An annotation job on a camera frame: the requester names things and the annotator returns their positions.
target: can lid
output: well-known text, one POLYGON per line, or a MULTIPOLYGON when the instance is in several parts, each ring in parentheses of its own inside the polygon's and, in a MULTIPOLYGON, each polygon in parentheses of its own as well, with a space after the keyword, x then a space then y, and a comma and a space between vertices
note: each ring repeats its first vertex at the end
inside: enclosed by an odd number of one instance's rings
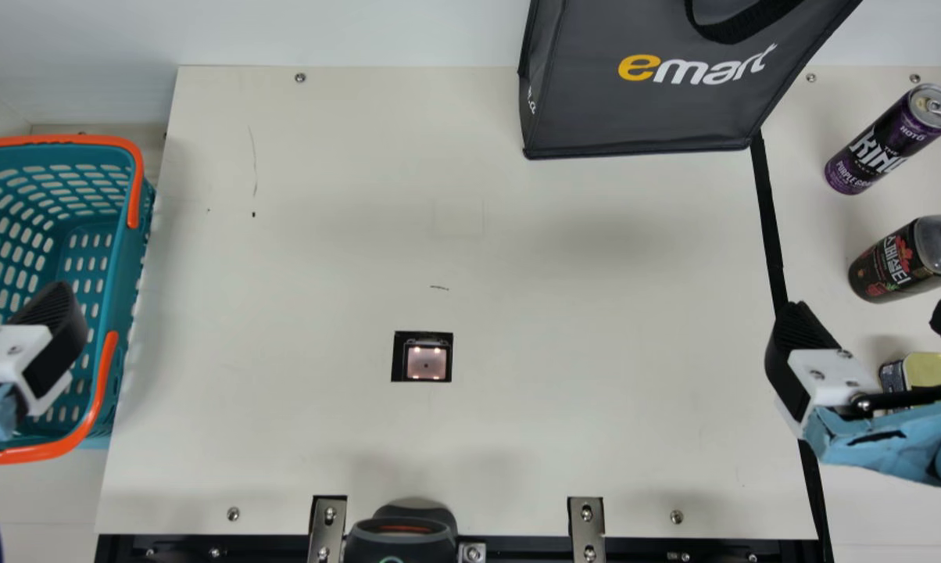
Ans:
POLYGON ((941 86, 923 84, 911 90, 909 110, 922 124, 941 129, 941 86))

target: bottle label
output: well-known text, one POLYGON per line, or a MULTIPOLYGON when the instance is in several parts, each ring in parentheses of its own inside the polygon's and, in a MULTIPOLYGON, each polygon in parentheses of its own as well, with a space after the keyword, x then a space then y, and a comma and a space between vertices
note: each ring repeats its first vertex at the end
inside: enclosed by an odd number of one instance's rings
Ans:
POLYGON ((875 243, 850 266, 853 291, 868 300, 888 299, 893 292, 920 292, 915 285, 934 277, 914 251, 914 222, 875 243))

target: metal bracket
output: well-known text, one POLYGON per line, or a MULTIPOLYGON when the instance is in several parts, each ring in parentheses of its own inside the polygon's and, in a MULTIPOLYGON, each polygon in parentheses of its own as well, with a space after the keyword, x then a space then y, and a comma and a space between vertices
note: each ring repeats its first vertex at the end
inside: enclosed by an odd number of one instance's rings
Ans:
POLYGON ((606 563, 606 523, 600 497, 567 498, 567 534, 574 563, 606 563))
POLYGON ((460 563, 488 563, 488 546, 482 543, 460 543, 460 563))
POLYGON ((307 563, 339 563, 345 535, 345 499, 314 497, 307 563))

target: white countertop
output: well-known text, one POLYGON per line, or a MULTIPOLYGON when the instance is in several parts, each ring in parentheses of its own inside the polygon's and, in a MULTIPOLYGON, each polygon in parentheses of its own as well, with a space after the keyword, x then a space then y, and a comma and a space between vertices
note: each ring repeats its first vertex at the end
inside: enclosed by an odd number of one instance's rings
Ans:
POLYGON ((100 532, 814 537, 749 153, 530 163, 511 68, 298 71, 180 71, 100 532), (453 382, 389 381, 399 329, 453 382))

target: metal screw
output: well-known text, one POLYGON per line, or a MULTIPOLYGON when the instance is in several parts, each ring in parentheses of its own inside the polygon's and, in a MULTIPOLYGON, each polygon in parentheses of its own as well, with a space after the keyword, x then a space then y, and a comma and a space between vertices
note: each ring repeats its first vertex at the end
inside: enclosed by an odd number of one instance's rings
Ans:
POLYGON ((463 558, 467 559, 468 561, 480 561, 481 550, 474 546, 467 546, 467 549, 463 550, 463 558))

